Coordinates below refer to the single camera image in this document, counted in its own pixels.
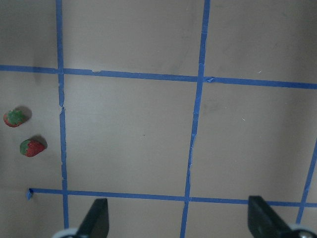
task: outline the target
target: blue painter's tape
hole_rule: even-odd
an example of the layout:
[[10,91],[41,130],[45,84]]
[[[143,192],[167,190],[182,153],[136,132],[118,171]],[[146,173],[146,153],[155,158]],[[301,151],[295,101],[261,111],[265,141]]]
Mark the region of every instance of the blue painter's tape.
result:
[[69,228],[68,217],[68,194],[67,194],[67,166],[66,166],[66,128],[65,128],[65,108],[64,108],[64,59],[63,59],[63,17],[62,1],[56,0],[56,31],[57,31],[57,64],[58,64],[58,95],[61,112],[59,114],[60,124],[60,149],[61,149],[61,174],[63,189],[63,213],[64,228]]
[[68,195],[97,196],[97,197],[120,197],[120,198],[139,198],[151,200],[184,201],[181,196],[136,194],[136,193],[117,193],[117,192],[94,192],[94,191],[68,191]]
[[47,193],[47,194],[63,194],[60,189],[46,189],[46,188],[30,188],[33,193]]
[[63,107],[64,105],[64,75],[59,74],[58,75],[58,100],[59,100],[59,106]]
[[305,183],[303,196],[302,196],[302,200],[301,200],[301,206],[299,208],[299,211],[298,211],[298,214],[297,214],[297,218],[296,218],[296,223],[297,224],[300,224],[301,220],[302,220],[302,216],[303,216],[303,213],[304,213],[304,208],[305,208],[307,196],[308,196],[309,189],[310,189],[310,186],[311,186],[311,183],[312,183],[312,178],[313,178],[313,174],[314,174],[316,161],[317,161],[317,140],[316,140],[316,143],[315,143],[315,148],[314,148],[314,152],[313,152],[313,156],[312,156],[311,165],[309,167],[307,178],[306,178],[306,183]]
[[63,216],[64,216],[64,229],[69,228],[69,214],[68,214],[68,194],[63,191]]
[[193,150],[194,150],[194,144],[195,144],[195,139],[196,139],[197,130],[198,130],[200,104],[201,104],[202,93],[203,93],[203,83],[204,83],[204,73],[205,73],[206,40],[207,40],[207,35],[208,35],[209,12],[210,12],[210,0],[205,0],[203,23],[202,23],[202,33],[201,33],[201,41],[200,41],[196,97],[195,97],[195,104],[194,104],[194,110],[193,110],[192,133],[191,133],[191,140],[190,140],[190,146],[189,146],[188,166],[187,166],[187,173],[186,173],[185,205],[184,205],[183,215],[182,215],[180,238],[185,238],[185,234],[186,234],[188,207],[189,207],[189,201],[190,201],[191,165],[192,165],[192,161],[193,161]]
[[[192,197],[192,202],[210,202],[210,203],[226,203],[226,204],[248,204],[248,200],[244,199],[226,199],[226,198],[208,198],[208,197]],[[279,202],[279,201],[267,201],[270,206],[282,206],[282,207],[299,207],[300,202]]]
[[49,73],[57,74],[58,70],[55,68],[30,67],[30,66],[15,66],[15,65],[0,65],[0,71],[14,71],[14,72],[30,72],[30,73]]
[[62,0],[56,0],[56,30],[57,30],[57,65],[60,73],[64,70],[63,59],[63,17]]
[[[248,200],[244,199],[227,199],[227,198],[210,198],[210,197],[190,197],[189,199],[182,196],[154,195],[154,194],[138,194],[138,193],[117,193],[117,192],[97,192],[97,191],[63,191],[59,189],[30,188],[32,193],[48,193],[48,194],[65,194],[77,196],[94,196],[94,197],[120,197],[120,198],[137,198],[150,200],[167,200],[167,201],[185,201],[185,202],[209,202],[223,204],[248,204]],[[282,207],[300,207],[300,202],[283,202],[283,201],[267,201],[270,206]],[[317,203],[306,203],[305,207],[317,207]]]
[[185,201],[183,215],[182,215],[182,226],[180,228],[180,237],[185,237],[185,234],[186,234],[188,206],[189,206],[189,201]]
[[280,87],[280,88],[317,89],[317,84],[315,84],[315,83],[296,83],[296,82],[255,80],[255,79],[244,79],[244,78],[205,77],[204,82],[206,82],[206,83],[237,84],[237,85],[251,85],[251,86],[265,86],[265,87]]
[[28,200],[30,200],[32,198],[32,196],[33,196],[33,191],[32,191],[32,189],[29,188],[29,190],[26,193],[26,198]]
[[247,200],[242,200],[242,199],[208,198],[208,197],[192,197],[191,201],[192,202],[210,202],[210,203],[248,204]]
[[306,203],[305,207],[317,207],[317,203]]
[[116,78],[139,78],[139,79],[156,79],[168,81],[183,81],[196,82],[196,76],[172,75],[172,74],[155,74],[155,73],[131,73],[118,71],[99,71],[93,72],[90,69],[64,69],[65,74],[88,75],[88,76],[102,76],[102,77],[116,77]]

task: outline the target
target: blue tape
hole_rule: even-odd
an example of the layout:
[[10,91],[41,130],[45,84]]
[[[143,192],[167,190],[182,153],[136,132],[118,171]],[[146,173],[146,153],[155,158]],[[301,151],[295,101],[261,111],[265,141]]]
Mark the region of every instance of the blue tape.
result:
[[189,206],[189,201],[185,201],[183,215],[182,215],[182,225],[180,227],[180,237],[185,237],[185,234],[186,234],[188,206]]
[[46,193],[46,194],[63,194],[60,189],[46,189],[46,188],[30,188],[33,193]]
[[33,190],[29,188],[27,193],[26,193],[26,198],[28,200],[30,200],[32,198],[32,196],[33,196]]
[[168,201],[184,201],[185,200],[185,198],[182,196],[136,194],[136,193],[117,193],[117,192],[71,191],[71,190],[68,191],[68,195],[138,198],[138,199],[168,200]]
[[63,18],[62,1],[56,0],[56,31],[57,31],[57,65],[58,65],[58,95],[61,112],[59,114],[60,124],[60,149],[61,149],[61,174],[63,189],[63,215],[64,228],[69,228],[68,216],[68,194],[67,194],[67,166],[66,166],[66,128],[65,128],[65,108],[64,108],[64,59],[63,59]]
[[31,67],[31,66],[15,66],[15,65],[0,65],[0,71],[15,71],[15,72],[30,72],[30,73],[49,73],[57,74],[55,68]]
[[307,174],[307,178],[306,178],[306,183],[305,183],[303,196],[302,196],[302,200],[301,200],[301,206],[298,210],[298,214],[297,214],[297,218],[296,218],[297,224],[300,224],[301,220],[302,220],[302,216],[304,213],[304,207],[305,207],[307,196],[309,193],[309,188],[310,188],[311,183],[312,183],[312,178],[313,178],[313,173],[314,173],[314,169],[315,169],[315,165],[316,165],[316,160],[317,160],[317,140],[315,143],[315,148],[314,148],[314,152],[313,152],[313,156],[312,156],[311,165],[309,166],[309,170],[308,170],[308,174]]
[[185,234],[186,234],[188,207],[189,207],[189,201],[190,201],[190,176],[191,176],[190,169],[191,169],[191,165],[193,161],[193,149],[194,149],[195,139],[196,139],[197,130],[198,130],[199,111],[200,111],[200,104],[201,104],[202,93],[203,93],[209,12],[210,12],[210,0],[205,0],[202,33],[201,33],[201,41],[200,41],[200,51],[199,51],[196,97],[195,97],[195,104],[194,104],[194,111],[193,111],[192,133],[191,133],[191,140],[190,140],[190,146],[189,146],[188,166],[187,166],[187,173],[186,173],[185,205],[184,205],[183,215],[182,215],[180,238],[185,238]]
[[88,76],[103,76],[103,77],[116,77],[116,78],[139,78],[139,79],[156,79],[156,80],[169,80],[169,81],[183,81],[183,82],[196,82],[196,76],[185,75],[172,75],[172,74],[155,74],[155,73],[131,73],[119,71],[106,71],[93,72],[90,69],[64,69],[65,74],[75,75],[88,75]]
[[282,81],[269,81],[269,80],[243,79],[243,78],[205,77],[204,82],[265,86],[265,87],[280,87],[280,88],[317,89],[317,84],[315,83],[295,83],[295,82],[282,82]]
[[57,31],[57,65],[60,73],[64,70],[63,59],[63,17],[62,1],[56,0],[56,31]]
[[317,203],[306,203],[305,207],[317,207]]
[[[244,199],[227,199],[227,198],[208,198],[208,197],[192,197],[192,202],[210,202],[210,203],[224,203],[224,204],[248,204],[248,200]],[[267,201],[270,206],[282,206],[282,207],[299,207],[300,202],[279,202],[279,201]]]
[[[30,188],[32,193],[64,194],[65,191],[60,189]],[[150,200],[167,200],[167,201],[185,201],[189,202],[206,202],[206,203],[223,203],[223,204],[243,204],[247,205],[248,200],[244,199],[227,199],[227,198],[210,198],[210,197],[190,197],[189,199],[182,196],[138,194],[138,193],[118,193],[118,192],[96,192],[96,191],[74,191],[68,190],[68,195],[77,196],[94,196],[94,197],[119,197],[119,198],[137,198]],[[300,202],[283,202],[267,201],[270,206],[281,207],[300,207]],[[306,203],[305,207],[317,207],[317,203]]]

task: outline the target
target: grid square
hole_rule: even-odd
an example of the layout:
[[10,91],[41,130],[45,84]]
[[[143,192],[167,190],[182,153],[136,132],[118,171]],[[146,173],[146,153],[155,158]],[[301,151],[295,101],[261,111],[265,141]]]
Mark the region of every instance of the grid square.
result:
[[317,231],[317,208],[306,207],[304,209],[301,224],[307,228],[312,229],[314,232]]
[[54,0],[2,0],[0,64],[57,67]]
[[[286,223],[295,223],[298,208],[276,206],[272,208]],[[252,238],[248,230],[248,206],[191,202],[186,238],[196,237]]]
[[63,1],[66,68],[197,75],[203,0]]
[[62,197],[35,194],[28,201],[24,191],[0,190],[2,237],[51,238],[63,230]]
[[[79,227],[98,197],[69,196],[70,226]],[[108,198],[108,237],[179,237],[183,202]]]
[[195,83],[66,75],[68,188],[184,195]]
[[191,196],[301,201],[316,102],[313,90],[205,84]]
[[[0,186],[61,188],[58,80],[56,75],[0,72],[1,117],[18,106],[32,117],[16,128],[0,123]],[[33,158],[20,154],[20,143],[41,135],[48,147]]]
[[315,83],[317,1],[213,0],[206,76]]

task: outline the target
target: strawberry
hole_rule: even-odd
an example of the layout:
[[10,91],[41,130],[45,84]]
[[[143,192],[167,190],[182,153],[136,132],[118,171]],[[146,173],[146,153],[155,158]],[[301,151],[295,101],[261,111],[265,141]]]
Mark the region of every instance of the strawberry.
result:
[[12,110],[4,114],[4,123],[10,127],[20,126],[26,121],[25,115],[19,110]]
[[45,150],[45,146],[36,140],[25,140],[20,145],[20,152],[27,157],[33,157]]

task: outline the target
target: red strawberry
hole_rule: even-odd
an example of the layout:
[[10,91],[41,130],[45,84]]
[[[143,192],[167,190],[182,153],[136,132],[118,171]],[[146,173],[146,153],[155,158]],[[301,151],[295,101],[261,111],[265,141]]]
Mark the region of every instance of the red strawberry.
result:
[[36,140],[25,140],[20,145],[20,152],[27,157],[33,157],[45,150],[45,146]]
[[17,127],[26,121],[26,117],[21,111],[12,110],[4,114],[3,120],[10,127]]

